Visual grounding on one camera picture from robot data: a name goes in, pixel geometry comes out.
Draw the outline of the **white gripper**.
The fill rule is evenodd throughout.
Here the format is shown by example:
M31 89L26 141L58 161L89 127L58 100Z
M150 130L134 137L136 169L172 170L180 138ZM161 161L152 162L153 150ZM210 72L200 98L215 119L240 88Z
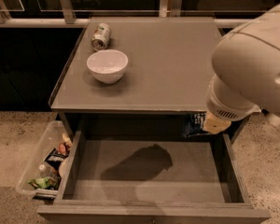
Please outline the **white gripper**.
M231 121L238 121L259 112L259 107L233 91L224 84L217 75L210 81L203 122L203 130L210 134L218 134L231 126Z

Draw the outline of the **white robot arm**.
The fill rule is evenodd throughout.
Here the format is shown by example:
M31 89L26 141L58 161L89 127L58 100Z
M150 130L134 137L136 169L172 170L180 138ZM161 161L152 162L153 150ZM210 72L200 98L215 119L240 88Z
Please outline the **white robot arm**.
M224 35L211 64L204 131L220 133L260 110L280 124L280 4Z

